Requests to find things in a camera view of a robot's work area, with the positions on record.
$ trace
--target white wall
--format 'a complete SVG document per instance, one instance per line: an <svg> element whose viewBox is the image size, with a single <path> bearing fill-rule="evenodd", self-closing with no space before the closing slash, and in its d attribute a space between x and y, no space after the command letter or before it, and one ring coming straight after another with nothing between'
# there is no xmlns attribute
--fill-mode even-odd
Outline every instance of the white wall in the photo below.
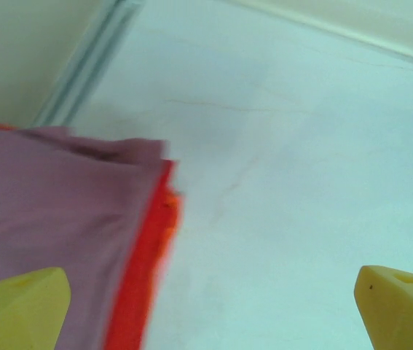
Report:
<svg viewBox="0 0 413 350"><path fill-rule="evenodd" d="M233 0L413 57L413 0Z"/></svg>
<svg viewBox="0 0 413 350"><path fill-rule="evenodd" d="M101 0L0 0L0 122L30 125Z"/></svg>

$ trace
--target stack of fabric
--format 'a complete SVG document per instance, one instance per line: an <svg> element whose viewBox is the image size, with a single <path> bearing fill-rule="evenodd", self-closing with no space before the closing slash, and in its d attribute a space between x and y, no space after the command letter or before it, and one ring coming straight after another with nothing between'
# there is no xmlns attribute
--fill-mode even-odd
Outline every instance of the stack of fabric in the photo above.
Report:
<svg viewBox="0 0 413 350"><path fill-rule="evenodd" d="M64 269L72 299L57 350L140 349L180 211L163 149L0 130L0 280Z"/></svg>

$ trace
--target purple fabric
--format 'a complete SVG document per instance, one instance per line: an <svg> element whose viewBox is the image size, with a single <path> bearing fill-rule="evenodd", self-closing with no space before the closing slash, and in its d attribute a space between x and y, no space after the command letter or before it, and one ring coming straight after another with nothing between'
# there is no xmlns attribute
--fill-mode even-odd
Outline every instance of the purple fabric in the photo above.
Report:
<svg viewBox="0 0 413 350"><path fill-rule="evenodd" d="M100 350L163 143L65 128L0 131L0 279L60 266L72 300L56 350Z"/></svg>

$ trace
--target white floor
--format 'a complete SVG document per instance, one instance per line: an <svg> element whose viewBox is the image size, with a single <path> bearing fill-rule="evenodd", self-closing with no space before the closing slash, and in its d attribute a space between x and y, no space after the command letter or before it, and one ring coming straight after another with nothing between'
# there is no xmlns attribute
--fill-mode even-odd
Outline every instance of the white floor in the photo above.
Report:
<svg viewBox="0 0 413 350"><path fill-rule="evenodd" d="M413 272L413 63L213 0L149 0L85 135L167 139L184 226L146 350L371 349L362 265Z"/></svg>

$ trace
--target yellow plastic piece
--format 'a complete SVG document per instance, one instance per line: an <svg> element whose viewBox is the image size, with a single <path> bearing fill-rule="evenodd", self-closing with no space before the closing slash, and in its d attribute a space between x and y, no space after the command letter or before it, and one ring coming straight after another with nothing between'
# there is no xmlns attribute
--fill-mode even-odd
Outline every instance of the yellow plastic piece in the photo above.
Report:
<svg viewBox="0 0 413 350"><path fill-rule="evenodd" d="M413 350L413 273L363 266L355 300L375 350Z"/></svg>
<svg viewBox="0 0 413 350"><path fill-rule="evenodd" d="M53 350L69 303L60 268L0 281L0 350Z"/></svg>

